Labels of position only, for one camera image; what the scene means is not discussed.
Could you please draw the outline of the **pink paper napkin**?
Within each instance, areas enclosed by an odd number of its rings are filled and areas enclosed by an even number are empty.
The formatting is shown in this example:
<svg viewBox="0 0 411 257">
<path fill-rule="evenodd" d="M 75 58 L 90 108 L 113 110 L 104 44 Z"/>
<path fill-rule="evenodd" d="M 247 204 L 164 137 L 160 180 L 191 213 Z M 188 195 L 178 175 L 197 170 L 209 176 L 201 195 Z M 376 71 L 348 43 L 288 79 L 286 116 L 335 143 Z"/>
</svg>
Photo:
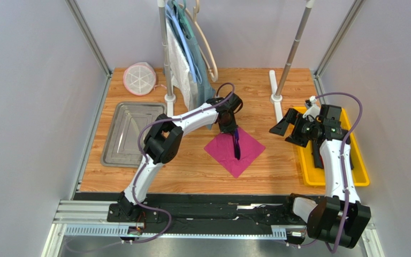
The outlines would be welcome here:
<svg viewBox="0 0 411 257">
<path fill-rule="evenodd" d="M 242 128 L 235 135 L 219 134 L 204 150 L 234 178 L 245 170 L 264 152 L 265 146 Z"/>
</svg>

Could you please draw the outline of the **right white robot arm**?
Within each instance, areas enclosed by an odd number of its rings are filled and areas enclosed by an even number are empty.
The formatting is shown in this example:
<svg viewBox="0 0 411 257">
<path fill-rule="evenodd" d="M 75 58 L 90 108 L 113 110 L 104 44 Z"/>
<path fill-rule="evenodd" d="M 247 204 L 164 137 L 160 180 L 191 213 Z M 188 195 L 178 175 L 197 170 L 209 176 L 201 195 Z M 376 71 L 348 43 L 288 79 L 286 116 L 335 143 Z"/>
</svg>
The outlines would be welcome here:
<svg viewBox="0 0 411 257">
<path fill-rule="evenodd" d="M 288 109 L 270 133 L 284 135 L 300 147 L 312 143 L 323 163 L 326 191 L 319 202 L 303 195 L 290 195 L 291 213 L 307 224 L 307 235 L 328 244 L 354 248 L 371 218 L 370 207 L 361 203 L 355 190 L 350 164 L 351 142 L 348 130 L 341 127 L 342 108 L 323 105 L 317 114 Z"/>
</svg>

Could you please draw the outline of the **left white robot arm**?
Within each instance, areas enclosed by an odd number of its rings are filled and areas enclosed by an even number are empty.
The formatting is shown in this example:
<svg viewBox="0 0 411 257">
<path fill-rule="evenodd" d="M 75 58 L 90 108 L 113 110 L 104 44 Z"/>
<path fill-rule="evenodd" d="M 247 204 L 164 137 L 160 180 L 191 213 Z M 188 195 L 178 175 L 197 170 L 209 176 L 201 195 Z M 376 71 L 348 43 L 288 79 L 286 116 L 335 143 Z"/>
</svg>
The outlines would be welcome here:
<svg viewBox="0 0 411 257">
<path fill-rule="evenodd" d="M 238 140 L 235 113 L 242 107 L 242 99 L 232 94 L 225 98 L 211 98 L 182 115 L 168 117 L 161 114 L 147 125 L 138 137 L 142 161 L 131 183 L 117 200 L 118 213 L 131 220 L 138 216 L 155 176 L 163 165 L 175 158 L 187 134 L 203 126 L 218 124 L 221 133 L 231 134 Z"/>
</svg>

